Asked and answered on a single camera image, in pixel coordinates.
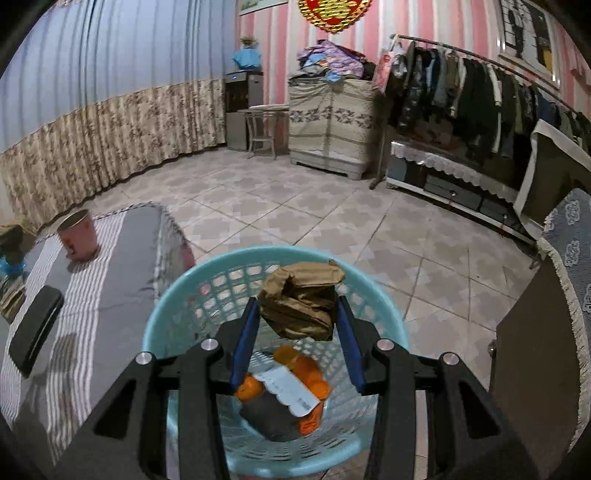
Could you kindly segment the pile of clothes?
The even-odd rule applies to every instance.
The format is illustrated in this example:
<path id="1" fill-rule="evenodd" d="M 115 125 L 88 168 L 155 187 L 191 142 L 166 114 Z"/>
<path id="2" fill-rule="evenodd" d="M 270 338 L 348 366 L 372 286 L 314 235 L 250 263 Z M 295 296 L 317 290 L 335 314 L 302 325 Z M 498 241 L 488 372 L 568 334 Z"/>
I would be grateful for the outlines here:
<path id="1" fill-rule="evenodd" d="M 329 40 L 320 40 L 298 52 L 297 65 L 294 77 L 318 77 L 332 83 L 349 78 L 370 80 L 376 70 L 376 64 L 362 53 Z"/>

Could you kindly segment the water dispenser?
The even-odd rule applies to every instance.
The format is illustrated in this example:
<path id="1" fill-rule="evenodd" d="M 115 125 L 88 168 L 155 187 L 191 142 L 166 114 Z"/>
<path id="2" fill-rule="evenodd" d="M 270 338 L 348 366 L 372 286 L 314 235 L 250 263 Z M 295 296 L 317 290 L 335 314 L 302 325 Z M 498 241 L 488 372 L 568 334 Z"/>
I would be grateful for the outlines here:
<path id="1" fill-rule="evenodd" d="M 230 150 L 249 149 L 245 110 L 263 104 L 263 73 L 238 71 L 224 76 L 226 145 Z"/>

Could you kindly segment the covered storage cabinet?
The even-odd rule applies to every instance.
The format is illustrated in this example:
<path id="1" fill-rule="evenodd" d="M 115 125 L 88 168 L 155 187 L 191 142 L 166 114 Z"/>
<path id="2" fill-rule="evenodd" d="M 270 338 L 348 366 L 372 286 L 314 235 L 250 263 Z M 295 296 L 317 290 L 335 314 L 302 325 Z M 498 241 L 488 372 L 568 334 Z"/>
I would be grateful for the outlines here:
<path id="1" fill-rule="evenodd" d="M 362 179 L 378 158 L 384 96 L 366 80 L 294 78 L 288 98 L 290 161 Z"/>

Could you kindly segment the black glasses case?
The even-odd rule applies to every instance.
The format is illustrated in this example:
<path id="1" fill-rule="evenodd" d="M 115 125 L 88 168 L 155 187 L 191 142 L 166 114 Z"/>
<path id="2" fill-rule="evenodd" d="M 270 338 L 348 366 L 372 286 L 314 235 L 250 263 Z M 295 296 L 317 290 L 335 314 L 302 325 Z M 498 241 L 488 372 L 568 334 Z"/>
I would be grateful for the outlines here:
<path id="1" fill-rule="evenodd" d="M 63 304 L 63 294 L 45 285 L 25 312 L 9 345 L 10 358 L 25 378 L 29 377 Z"/>

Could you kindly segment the blue lace covered furniture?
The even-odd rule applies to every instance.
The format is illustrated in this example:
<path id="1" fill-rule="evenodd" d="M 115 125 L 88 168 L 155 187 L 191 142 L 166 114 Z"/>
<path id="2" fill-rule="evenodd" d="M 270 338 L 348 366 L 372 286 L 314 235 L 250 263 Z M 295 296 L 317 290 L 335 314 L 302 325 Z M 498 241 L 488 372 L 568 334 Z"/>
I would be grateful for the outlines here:
<path id="1" fill-rule="evenodd" d="M 546 217 L 537 240 L 543 258 L 550 258 L 570 315 L 579 365 L 577 425 L 574 446 L 590 422 L 590 195 L 572 190 Z"/>

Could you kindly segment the black ribbed cup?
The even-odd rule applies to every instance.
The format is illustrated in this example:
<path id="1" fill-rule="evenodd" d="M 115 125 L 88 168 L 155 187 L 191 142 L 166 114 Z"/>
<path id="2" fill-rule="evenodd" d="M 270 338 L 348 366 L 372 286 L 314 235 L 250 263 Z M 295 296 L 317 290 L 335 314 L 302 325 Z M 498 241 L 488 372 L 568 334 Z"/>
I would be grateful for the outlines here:
<path id="1" fill-rule="evenodd" d="M 288 442 L 301 437 L 297 417 L 270 392 L 244 402 L 239 414 L 267 440 Z"/>

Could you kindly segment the clothes rack with clothes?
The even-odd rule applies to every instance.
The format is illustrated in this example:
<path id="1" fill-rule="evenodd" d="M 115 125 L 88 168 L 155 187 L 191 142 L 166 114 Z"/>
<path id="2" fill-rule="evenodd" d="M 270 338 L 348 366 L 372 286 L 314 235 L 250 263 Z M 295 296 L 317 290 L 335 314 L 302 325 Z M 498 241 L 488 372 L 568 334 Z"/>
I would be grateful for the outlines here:
<path id="1" fill-rule="evenodd" d="M 367 77 L 391 101 L 394 139 L 442 158 L 445 172 L 467 168 L 503 188 L 522 183 L 531 136 L 544 121 L 583 151 L 590 121 L 507 68 L 443 45 L 394 42 Z"/>

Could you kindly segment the grey striped tablecloth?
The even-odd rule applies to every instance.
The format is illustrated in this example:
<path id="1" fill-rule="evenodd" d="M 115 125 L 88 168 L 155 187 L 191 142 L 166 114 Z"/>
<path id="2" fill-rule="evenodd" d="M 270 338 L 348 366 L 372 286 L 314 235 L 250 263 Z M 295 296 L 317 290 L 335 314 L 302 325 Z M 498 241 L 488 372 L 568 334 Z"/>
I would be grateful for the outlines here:
<path id="1" fill-rule="evenodd" d="M 188 265 L 185 236 L 160 204 L 130 206 L 93 223 L 99 251 L 92 260 L 68 259 L 57 234 L 38 240 L 26 257 L 24 304 L 44 286 L 64 296 L 29 376 L 9 354 L 25 313 L 1 327 L 1 416 L 43 473 L 140 352 L 153 308 Z"/>

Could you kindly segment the blue plastic bag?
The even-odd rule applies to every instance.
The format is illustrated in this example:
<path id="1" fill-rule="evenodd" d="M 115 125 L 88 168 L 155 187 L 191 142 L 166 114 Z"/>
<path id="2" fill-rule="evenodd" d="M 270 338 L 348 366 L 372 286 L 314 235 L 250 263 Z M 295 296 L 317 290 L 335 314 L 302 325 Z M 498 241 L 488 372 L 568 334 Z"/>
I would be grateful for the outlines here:
<path id="1" fill-rule="evenodd" d="M 26 263 L 24 260 L 17 262 L 16 264 L 11 264 L 5 257 L 0 259 L 0 275 L 1 280 L 14 280 L 16 278 L 21 278 L 24 275 L 24 268 Z"/>

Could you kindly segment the low tv bench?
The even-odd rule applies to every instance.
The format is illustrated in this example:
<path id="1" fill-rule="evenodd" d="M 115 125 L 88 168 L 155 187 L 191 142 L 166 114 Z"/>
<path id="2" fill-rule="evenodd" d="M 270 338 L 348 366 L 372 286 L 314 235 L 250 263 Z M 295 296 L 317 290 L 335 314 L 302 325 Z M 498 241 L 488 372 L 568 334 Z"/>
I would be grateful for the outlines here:
<path id="1" fill-rule="evenodd" d="M 514 209 L 515 189 L 439 152 L 392 141 L 385 180 L 390 188 L 431 200 L 522 243 L 535 243 Z"/>

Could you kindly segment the orange plastic lid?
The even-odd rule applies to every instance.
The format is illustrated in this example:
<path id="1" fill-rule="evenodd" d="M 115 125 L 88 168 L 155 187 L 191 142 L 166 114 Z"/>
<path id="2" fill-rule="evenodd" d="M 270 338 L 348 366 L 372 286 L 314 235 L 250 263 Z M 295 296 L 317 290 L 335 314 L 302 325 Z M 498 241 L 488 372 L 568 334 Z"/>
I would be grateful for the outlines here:
<path id="1" fill-rule="evenodd" d="M 283 345 L 273 353 L 273 360 L 286 366 L 318 400 L 325 401 L 329 398 L 332 387 L 325 381 L 314 358 L 304 355 L 290 345 Z"/>

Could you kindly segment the red heart wall decoration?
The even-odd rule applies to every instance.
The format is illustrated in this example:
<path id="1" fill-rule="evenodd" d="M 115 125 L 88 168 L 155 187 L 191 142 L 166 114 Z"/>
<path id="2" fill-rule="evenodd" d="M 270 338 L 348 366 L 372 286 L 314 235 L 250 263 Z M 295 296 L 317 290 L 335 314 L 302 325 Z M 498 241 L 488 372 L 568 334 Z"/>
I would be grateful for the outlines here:
<path id="1" fill-rule="evenodd" d="M 311 25 L 322 31 L 342 32 L 370 9 L 370 0 L 298 0 L 297 8 Z"/>

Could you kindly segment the small folding table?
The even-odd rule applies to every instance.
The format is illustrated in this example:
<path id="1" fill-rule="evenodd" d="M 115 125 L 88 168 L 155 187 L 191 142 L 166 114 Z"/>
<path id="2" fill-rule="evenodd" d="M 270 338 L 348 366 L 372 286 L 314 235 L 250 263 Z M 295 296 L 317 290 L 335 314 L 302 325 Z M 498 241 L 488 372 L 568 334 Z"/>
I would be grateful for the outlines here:
<path id="1" fill-rule="evenodd" d="M 256 105 L 240 110 L 247 129 L 247 156 L 287 155 L 290 137 L 290 107 L 287 104 Z"/>

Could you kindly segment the pink mug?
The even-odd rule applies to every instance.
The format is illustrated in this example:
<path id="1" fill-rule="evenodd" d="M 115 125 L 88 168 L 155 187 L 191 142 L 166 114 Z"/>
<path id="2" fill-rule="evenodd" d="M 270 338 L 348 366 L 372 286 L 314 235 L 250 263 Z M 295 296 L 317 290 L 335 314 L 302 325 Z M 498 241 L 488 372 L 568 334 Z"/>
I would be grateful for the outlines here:
<path id="1" fill-rule="evenodd" d="M 58 225 L 57 234 L 70 260 L 88 261 L 99 249 L 93 218 L 87 209 L 66 217 Z"/>

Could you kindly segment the white printed paper pack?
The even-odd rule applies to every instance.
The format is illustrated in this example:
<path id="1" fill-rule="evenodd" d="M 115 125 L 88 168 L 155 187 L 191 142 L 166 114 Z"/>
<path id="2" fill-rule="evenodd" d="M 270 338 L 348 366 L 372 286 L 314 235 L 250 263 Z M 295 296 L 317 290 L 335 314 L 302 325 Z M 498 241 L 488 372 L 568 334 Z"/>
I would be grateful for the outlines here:
<path id="1" fill-rule="evenodd" d="M 281 364 L 266 365 L 263 369 L 254 371 L 252 376 L 263 383 L 264 388 L 273 394 L 281 405 L 287 407 L 294 417 L 308 416 L 321 403 L 301 380 Z"/>

